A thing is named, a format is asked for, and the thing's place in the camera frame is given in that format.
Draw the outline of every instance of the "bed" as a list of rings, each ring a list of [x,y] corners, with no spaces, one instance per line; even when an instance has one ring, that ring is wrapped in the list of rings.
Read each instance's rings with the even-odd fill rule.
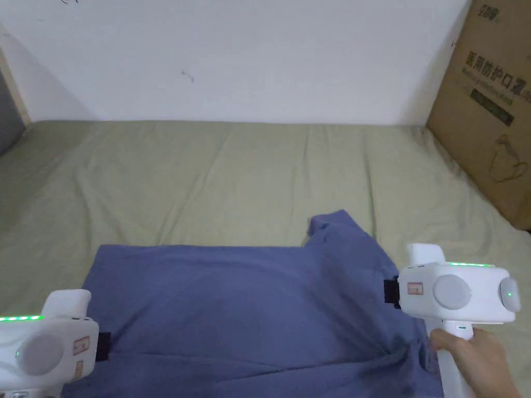
[[[311,216],[344,209],[399,269],[409,242],[507,268],[523,310],[491,329],[531,393],[531,235],[425,128],[39,122],[0,157],[0,187],[2,314],[79,288],[101,244],[300,246]]]

